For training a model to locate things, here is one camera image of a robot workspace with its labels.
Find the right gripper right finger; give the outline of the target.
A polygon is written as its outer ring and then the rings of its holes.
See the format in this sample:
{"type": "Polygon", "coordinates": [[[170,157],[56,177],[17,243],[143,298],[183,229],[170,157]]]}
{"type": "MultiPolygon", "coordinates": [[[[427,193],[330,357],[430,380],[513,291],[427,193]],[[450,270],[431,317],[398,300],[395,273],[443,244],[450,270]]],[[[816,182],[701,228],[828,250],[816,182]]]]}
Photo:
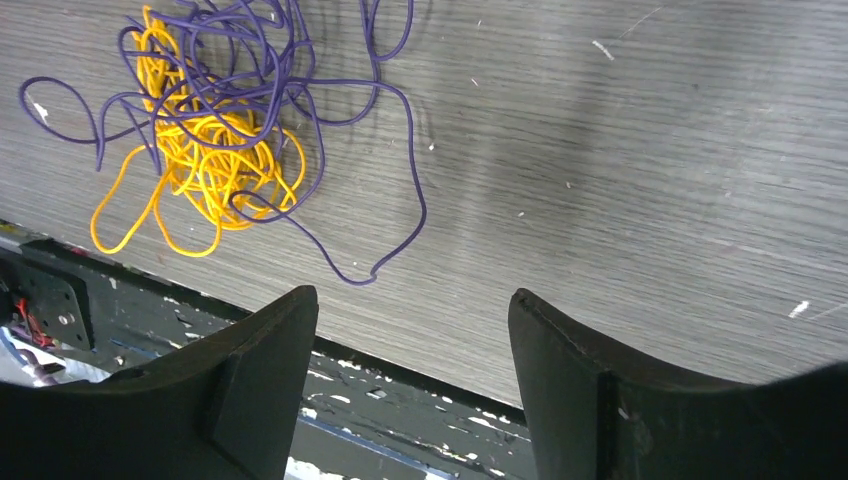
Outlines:
{"type": "Polygon", "coordinates": [[[520,289],[508,312],[541,479],[843,479],[847,366],[765,384],[643,353],[520,289]]]}

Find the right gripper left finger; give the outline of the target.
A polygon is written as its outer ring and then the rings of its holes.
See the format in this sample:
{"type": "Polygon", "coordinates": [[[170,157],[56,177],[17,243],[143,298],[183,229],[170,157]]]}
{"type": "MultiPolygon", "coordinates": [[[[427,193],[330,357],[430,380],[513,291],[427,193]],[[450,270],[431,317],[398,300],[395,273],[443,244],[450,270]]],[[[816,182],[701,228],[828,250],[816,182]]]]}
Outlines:
{"type": "Polygon", "coordinates": [[[319,312],[300,286],[91,383],[1,387],[5,479],[280,479],[319,312]]]}

